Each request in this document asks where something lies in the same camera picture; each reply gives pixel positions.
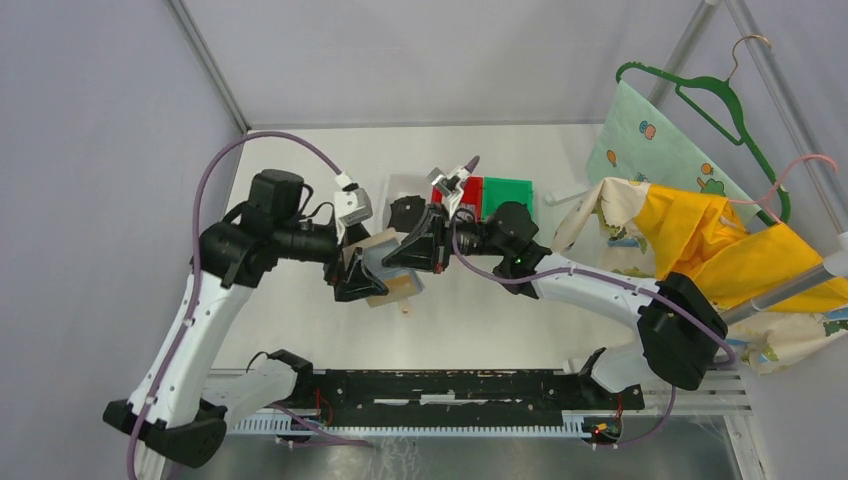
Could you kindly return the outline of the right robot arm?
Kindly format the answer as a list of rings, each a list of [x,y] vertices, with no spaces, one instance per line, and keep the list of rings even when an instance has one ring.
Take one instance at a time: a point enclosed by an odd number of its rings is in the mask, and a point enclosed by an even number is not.
[[[466,209],[451,214],[440,203],[407,196],[390,204],[388,224],[404,238],[384,258],[387,267],[439,274],[454,260],[497,257],[482,275],[508,292],[574,305],[631,328],[634,341],[597,349],[580,369],[578,396],[591,408],[652,380],[694,391],[720,367],[719,353],[727,364],[735,360],[726,323],[690,278],[616,274],[556,254],[535,241],[538,227],[522,203],[505,202],[479,221]]]

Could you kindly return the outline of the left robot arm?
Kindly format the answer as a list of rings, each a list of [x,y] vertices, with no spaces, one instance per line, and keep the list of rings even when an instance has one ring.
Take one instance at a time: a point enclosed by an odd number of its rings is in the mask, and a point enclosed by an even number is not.
[[[331,220],[321,225],[304,212],[313,190],[301,176],[263,170],[246,200],[197,234],[186,292],[165,342],[131,396],[110,402],[103,413],[107,424],[130,436],[133,478],[151,478],[152,465],[165,461],[201,467],[227,431],[254,412],[282,400],[302,407],[312,399],[311,362],[285,350],[236,378],[208,378],[239,311],[280,261],[321,265],[338,302],[387,294],[361,248],[343,252],[349,240],[367,237],[370,198],[346,175],[336,184]]]

